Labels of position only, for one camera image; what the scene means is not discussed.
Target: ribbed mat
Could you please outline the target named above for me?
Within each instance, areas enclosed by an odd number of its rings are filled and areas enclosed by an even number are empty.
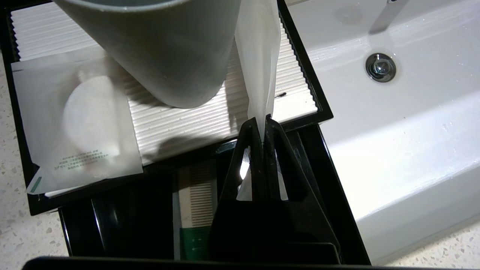
[[[12,12],[20,61],[98,46],[55,3]],[[317,112],[303,72],[281,26],[273,118],[278,122]],[[166,106],[131,76],[125,78],[138,148],[144,165],[235,137],[247,120],[248,96],[236,46],[218,94],[194,109]]]

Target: white sink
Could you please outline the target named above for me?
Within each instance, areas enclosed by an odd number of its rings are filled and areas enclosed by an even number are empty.
[[[372,262],[480,214],[480,0],[289,10],[335,116],[321,128]],[[365,71],[376,52],[397,65],[388,83]]]

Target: terrazzo countertop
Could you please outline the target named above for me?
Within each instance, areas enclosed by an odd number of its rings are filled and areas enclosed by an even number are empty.
[[[427,239],[389,266],[480,269],[480,218]],[[39,256],[68,256],[57,212],[30,216],[7,80],[0,61],[0,269]]]

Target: plastic bag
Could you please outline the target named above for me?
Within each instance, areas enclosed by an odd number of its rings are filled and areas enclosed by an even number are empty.
[[[29,194],[142,173],[123,90],[126,72],[100,47],[12,64],[32,162]]]
[[[275,0],[242,0],[235,42],[248,97],[248,118],[256,117],[260,138],[265,116],[273,113],[280,23]]]

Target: black tray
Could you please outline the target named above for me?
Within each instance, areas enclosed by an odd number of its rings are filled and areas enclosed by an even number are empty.
[[[22,118],[20,116],[20,109],[18,106],[17,96],[15,92],[15,85],[13,83],[11,63],[18,61],[19,55],[16,47],[15,37],[13,35],[10,12],[47,2],[50,1],[7,0],[2,2],[1,4],[0,42],[3,52],[3,61],[5,64],[5,73],[7,76],[8,87],[10,91],[10,98],[12,101],[13,116],[15,119],[15,127],[17,131],[18,145],[22,158],[22,166],[24,170],[26,186],[29,185],[30,181],[38,170],[38,166],[33,164],[30,159],[30,154],[28,152],[28,146],[26,143],[24,129],[22,125]],[[331,119],[333,118],[333,114],[327,103],[322,88],[320,87],[318,79],[315,75],[315,71],[313,70],[312,64],[310,63],[307,52],[305,51],[305,48],[300,40],[300,36],[295,28],[295,25],[292,21],[290,13],[288,12],[288,8],[284,0],[278,0],[278,9],[287,36],[290,39],[290,43],[292,44],[292,48],[297,56],[306,83],[311,90],[312,96],[315,100],[315,104],[318,108],[318,111],[315,114],[283,123],[282,126],[287,132],[290,130],[296,130],[307,125],[317,124],[319,122]],[[202,147],[200,149],[190,151],[188,153],[181,154],[173,158],[169,158],[167,160],[159,161],[154,164],[145,166],[143,174],[125,176],[115,179],[106,179],[104,181],[93,183],[56,197],[48,198],[44,195],[28,195],[30,214],[36,215],[66,205],[77,199],[96,194],[98,192],[109,190],[114,187],[124,185],[126,183],[131,183],[139,181],[141,179],[149,178],[151,174],[155,173],[158,170],[174,170],[181,166],[195,163],[199,160],[214,158],[216,155],[224,151],[233,149],[235,147],[235,142],[236,140],[218,142],[206,147]]]

